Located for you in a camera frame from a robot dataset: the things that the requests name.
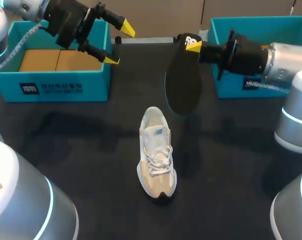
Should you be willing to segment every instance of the shoe tongue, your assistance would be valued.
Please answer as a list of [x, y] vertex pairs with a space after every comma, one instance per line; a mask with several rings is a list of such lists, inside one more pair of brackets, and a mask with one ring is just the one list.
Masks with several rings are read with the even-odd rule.
[[169, 130], [163, 125], [147, 127], [143, 131], [144, 146], [150, 155], [154, 151], [166, 151], [169, 141]]

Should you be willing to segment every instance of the box label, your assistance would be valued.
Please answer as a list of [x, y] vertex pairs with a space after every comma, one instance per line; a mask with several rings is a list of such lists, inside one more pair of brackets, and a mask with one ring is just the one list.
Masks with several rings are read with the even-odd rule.
[[22, 89], [23, 94], [25, 95], [38, 95], [39, 89], [36, 84], [33, 82], [20, 83], [20, 87]]
[[44, 94], [82, 94], [82, 84], [80, 83], [55, 83], [41, 84]]
[[257, 82], [257, 83], [261, 83], [261, 79], [260, 78], [253, 78], [253, 77], [244, 77], [243, 80], [243, 87], [242, 90], [257, 90], [259, 89], [258, 86], [253, 86], [251, 84], [251, 82]]

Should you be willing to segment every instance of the white sneaker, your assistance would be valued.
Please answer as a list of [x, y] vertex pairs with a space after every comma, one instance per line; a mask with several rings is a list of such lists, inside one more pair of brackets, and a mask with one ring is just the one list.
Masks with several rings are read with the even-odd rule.
[[173, 168], [171, 131], [157, 107], [146, 110], [140, 127], [141, 160], [137, 175], [152, 198], [171, 197], [177, 177]]

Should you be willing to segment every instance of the brown cardboard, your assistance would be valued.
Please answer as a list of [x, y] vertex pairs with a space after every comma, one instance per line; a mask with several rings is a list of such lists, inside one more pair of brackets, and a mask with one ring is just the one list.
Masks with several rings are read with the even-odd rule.
[[53, 72], [55, 71], [60, 50], [29, 49], [25, 52], [20, 72]]
[[20, 72], [97, 71], [101, 63], [87, 53], [75, 50], [26, 50]]
[[95, 57], [80, 51], [61, 50], [56, 71], [97, 71], [101, 63]]

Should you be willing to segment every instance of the black table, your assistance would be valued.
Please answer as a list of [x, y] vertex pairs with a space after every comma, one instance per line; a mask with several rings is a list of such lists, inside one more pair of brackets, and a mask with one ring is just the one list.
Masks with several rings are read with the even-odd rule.
[[[302, 155], [274, 140], [284, 99], [217, 99], [208, 65], [189, 118], [166, 104], [172, 44], [123, 44], [105, 103], [5, 104], [4, 140], [60, 187], [78, 209], [79, 240], [273, 240], [269, 211], [302, 172]], [[137, 178], [138, 129], [159, 107], [172, 131], [175, 199], [146, 198]]]

